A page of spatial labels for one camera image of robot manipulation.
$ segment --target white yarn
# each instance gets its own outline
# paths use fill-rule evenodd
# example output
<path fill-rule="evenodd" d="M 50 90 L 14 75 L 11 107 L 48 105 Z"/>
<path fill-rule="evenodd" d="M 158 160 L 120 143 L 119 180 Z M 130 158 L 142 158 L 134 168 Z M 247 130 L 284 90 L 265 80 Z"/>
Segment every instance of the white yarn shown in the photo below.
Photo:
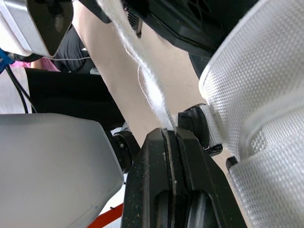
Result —
<path fill-rule="evenodd" d="M 132 30 L 120 0 L 97 0 L 112 20 L 129 55 L 141 66 L 149 105 L 168 130 L 175 130 L 174 121 L 166 104 L 163 87 L 157 77 L 157 67 Z"/>

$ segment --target skin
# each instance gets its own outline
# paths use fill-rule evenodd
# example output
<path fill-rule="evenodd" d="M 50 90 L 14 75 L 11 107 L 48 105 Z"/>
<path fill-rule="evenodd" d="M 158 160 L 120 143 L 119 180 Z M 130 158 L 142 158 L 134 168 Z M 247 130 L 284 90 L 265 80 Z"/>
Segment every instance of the skin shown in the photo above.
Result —
<path fill-rule="evenodd" d="M 32 62 L 31 65 L 30 65 L 30 68 L 42 70 L 43 68 L 42 68 L 42 61 L 41 61 L 41 59 L 38 59 L 35 62 Z"/>

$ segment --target black mesh fabric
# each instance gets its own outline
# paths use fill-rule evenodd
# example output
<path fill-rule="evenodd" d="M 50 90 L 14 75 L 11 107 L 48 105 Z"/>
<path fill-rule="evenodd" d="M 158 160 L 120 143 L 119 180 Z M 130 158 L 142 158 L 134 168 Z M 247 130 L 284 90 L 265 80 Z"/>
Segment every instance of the black mesh fabric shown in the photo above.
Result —
<path fill-rule="evenodd" d="M 194 71 L 198 78 L 200 78 L 201 73 L 205 69 L 206 65 L 208 64 L 211 57 L 209 56 L 196 56 L 193 54 L 189 54 L 190 61 L 194 68 Z"/>

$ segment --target white fabric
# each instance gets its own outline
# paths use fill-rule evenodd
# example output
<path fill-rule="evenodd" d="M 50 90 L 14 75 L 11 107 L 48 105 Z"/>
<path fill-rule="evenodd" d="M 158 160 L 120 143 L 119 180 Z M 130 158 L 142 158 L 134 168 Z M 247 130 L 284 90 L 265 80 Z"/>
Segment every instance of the white fabric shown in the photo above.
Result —
<path fill-rule="evenodd" d="M 29 94 L 28 78 L 24 68 L 11 67 L 17 80 Z M 24 100 L 28 107 L 28 113 L 32 113 L 30 102 L 24 96 Z M 24 112 L 24 107 L 13 82 L 8 73 L 4 70 L 0 74 L 0 114 L 21 114 Z"/>
<path fill-rule="evenodd" d="M 120 0 L 97 0 L 103 11 L 115 24 L 127 53 L 140 65 L 147 91 L 146 98 L 163 127 L 175 130 L 175 124 L 167 107 L 165 94 L 158 79 L 159 70 L 131 28 Z"/>
<path fill-rule="evenodd" d="M 256 227 L 304 226 L 304 1 L 261 0 L 203 71 L 199 89 Z"/>

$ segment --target pink object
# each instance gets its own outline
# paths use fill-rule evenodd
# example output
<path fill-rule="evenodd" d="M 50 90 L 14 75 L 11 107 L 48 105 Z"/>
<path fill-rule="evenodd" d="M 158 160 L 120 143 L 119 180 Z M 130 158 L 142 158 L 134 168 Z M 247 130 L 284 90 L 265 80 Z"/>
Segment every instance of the pink object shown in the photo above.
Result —
<path fill-rule="evenodd" d="M 42 57 L 40 60 L 41 60 L 41 64 L 42 64 L 43 70 L 58 71 L 58 72 L 60 72 L 60 70 L 58 70 L 56 68 L 56 66 L 52 63 L 52 61 L 49 60 L 48 58 Z M 11 66 L 12 67 L 31 68 L 31 63 L 25 63 L 25 62 L 16 61 Z"/>

